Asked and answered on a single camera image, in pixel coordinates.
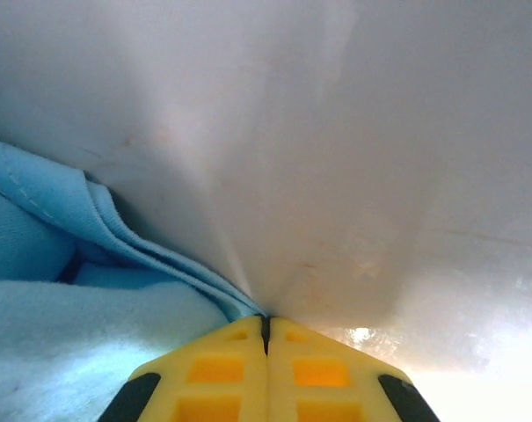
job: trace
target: white surface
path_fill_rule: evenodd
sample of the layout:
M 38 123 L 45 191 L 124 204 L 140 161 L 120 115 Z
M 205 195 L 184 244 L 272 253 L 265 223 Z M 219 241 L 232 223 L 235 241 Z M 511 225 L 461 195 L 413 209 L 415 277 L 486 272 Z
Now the white surface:
M 530 402 L 532 1 L 0 2 L 0 139 L 443 421 Z

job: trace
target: light blue fabric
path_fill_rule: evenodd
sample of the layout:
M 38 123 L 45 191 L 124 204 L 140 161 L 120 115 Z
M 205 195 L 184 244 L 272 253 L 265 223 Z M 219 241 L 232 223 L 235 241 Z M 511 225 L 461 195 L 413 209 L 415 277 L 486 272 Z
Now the light blue fabric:
M 80 170 L 0 142 L 0 195 L 0 207 L 6 210 L 0 210 L 0 228 L 4 227 L 0 230 L 0 258 L 12 256 L 12 265 L 17 261 L 17 271 L 0 273 L 1 279 L 29 272 L 35 275 L 26 280 L 39 276 L 52 280 L 53 273 L 76 250 L 97 264 L 114 260 L 119 266 L 166 273 L 212 299 L 229 320 L 262 313 L 248 297 L 205 266 L 138 237 L 120 219 L 109 191 L 87 181 Z M 46 224 L 41 227 L 38 221 Z M 33 230 L 40 234 L 31 236 Z M 13 248 L 25 249 L 30 255 L 15 259 Z M 35 267 L 44 264 L 49 270 L 39 274 Z

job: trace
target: blue towel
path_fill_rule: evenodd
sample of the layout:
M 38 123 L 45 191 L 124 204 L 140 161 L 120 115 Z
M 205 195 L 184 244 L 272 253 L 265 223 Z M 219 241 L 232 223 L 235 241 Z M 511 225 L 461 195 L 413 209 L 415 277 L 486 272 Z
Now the blue towel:
M 0 420 L 95 420 L 137 366 L 257 312 L 80 170 L 0 142 Z

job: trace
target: yellow plastic object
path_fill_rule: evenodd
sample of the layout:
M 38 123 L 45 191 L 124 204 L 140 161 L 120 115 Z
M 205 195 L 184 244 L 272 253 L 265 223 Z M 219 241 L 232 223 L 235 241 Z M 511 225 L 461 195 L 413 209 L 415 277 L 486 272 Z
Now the yellow plastic object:
M 395 367 L 251 316 L 142 365 L 99 422 L 439 422 Z

